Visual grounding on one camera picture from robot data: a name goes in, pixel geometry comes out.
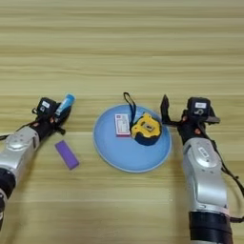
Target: small card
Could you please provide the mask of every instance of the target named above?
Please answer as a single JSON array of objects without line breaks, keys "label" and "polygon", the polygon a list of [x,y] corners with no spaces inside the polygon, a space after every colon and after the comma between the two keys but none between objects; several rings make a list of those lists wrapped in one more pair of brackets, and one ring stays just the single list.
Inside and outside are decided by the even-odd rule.
[{"label": "small card", "polygon": [[126,113],[118,113],[115,115],[116,136],[129,137],[131,136],[130,121]]}]

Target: silver robot arm segment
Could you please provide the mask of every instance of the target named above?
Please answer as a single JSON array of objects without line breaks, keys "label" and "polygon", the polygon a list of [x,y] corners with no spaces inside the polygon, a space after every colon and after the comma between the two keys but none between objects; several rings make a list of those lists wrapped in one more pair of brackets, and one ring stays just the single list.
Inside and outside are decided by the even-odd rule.
[{"label": "silver robot arm segment", "polygon": [[0,168],[14,175],[16,185],[38,147],[37,132],[27,126],[7,138],[6,147],[0,153]]},{"label": "silver robot arm segment", "polygon": [[183,153],[191,211],[229,215],[227,191],[221,175],[222,163],[212,142],[205,138],[190,139],[184,145]]}]

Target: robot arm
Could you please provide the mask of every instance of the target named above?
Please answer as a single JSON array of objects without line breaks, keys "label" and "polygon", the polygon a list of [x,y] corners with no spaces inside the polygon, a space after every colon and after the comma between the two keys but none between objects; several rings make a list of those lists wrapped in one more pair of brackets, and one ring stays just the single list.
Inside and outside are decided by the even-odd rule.
[{"label": "robot arm", "polygon": [[183,171],[190,195],[190,233],[193,244],[233,244],[227,190],[221,170],[231,176],[242,191],[242,185],[224,165],[215,143],[206,134],[206,123],[220,120],[211,101],[192,97],[179,122],[169,117],[169,100],[165,95],[162,122],[177,127],[183,142]]},{"label": "robot arm", "polygon": [[7,137],[5,149],[0,153],[0,229],[8,199],[40,143],[54,132],[65,133],[61,126],[70,115],[73,101],[70,95],[61,104],[42,98],[33,110],[36,119]]}]

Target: cable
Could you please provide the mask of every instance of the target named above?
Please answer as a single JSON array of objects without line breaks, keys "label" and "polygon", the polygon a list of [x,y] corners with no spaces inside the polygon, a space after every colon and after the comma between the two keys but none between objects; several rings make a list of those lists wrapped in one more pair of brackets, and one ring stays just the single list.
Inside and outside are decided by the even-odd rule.
[{"label": "cable", "polygon": [[7,139],[8,136],[9,134],[0,135],[0,141]]},{"label": "cable", "polygon": [[[242,193],[242,196],[244,197],[244,186],[242,185],[242,183],[239,181],[239,176],[234,175],[226,166],[219,150],[217,149],[217,145],[215,143],[215,141],[213,141],[205,132],[205,130],[202,128],[202,126],[200,125],[200,122],[197,123],[198,128],[201,130],[201,132],[203,133],[203,135],[209,139],[212,144],[213,144],[213,148],[216,151],[216,153],[218,154],[221,162],[222,162],[222,172],[225,173],[226,175],[228,175],[229,177],[231,177],[234,182],[236,183],[236,185],[238,186],[239,190]],[[231,217],[231,222],[232,223],[243,223],[244,222],[244,216],[243,217]]]}]

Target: black strap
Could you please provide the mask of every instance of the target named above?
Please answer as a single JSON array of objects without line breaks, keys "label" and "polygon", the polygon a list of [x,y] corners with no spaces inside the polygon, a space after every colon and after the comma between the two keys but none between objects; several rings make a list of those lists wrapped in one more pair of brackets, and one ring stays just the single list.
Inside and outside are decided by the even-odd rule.
[{"label": "black strap", "polygon": [[130,96],[130,94],[128,92],[124,92],[124,98],[128,102],[130,109],[131,109],[132,118],[131,118],[131,122],[130,122],[130,129],[132,129],[133,122],[134,122],[135,115],[136,115],[136,104],[134,103],[132,97]]},{"label": "black strap", "polygon": [[[198,128],[201,130],[201,132],[204,134],[204,136],[205,136],[207,139],[209,139],[209,140],[212,141],[213,148],[214,148],[214,150],[217,152],[217,154],[219,155],[220,160],[221,160],[221,162],[222,162],[222,169],[221,169],[222,172],[225,173],[226,175],[228,175],[229,177],[231,177],[231,178],[234,180],[234,182],[235,182],[236,185],[238,186],[239,190],[241,191],[242,196],[244,197],[244,187],[243,187],[242,183],[239,181],[239,176],[234,175],[234,174],[227,168],[227,166],[226,166],[226,164],[225,164],[225,162],[224,162],[224,160],[223,160],[223,158],[222,158],[220,152],[219,152],[218,149],[217,149],[217,145],[216,145],[215,141],[213,141],[213,140],[206,134],[204,128],[203,128],[199,123],[197,124],[197,126],[198,126]],[[232,222],[232,223],[243,223],[243,222],[244,222],[244,216],[243,216],[243,217],[231,217],[231,222]]]}]

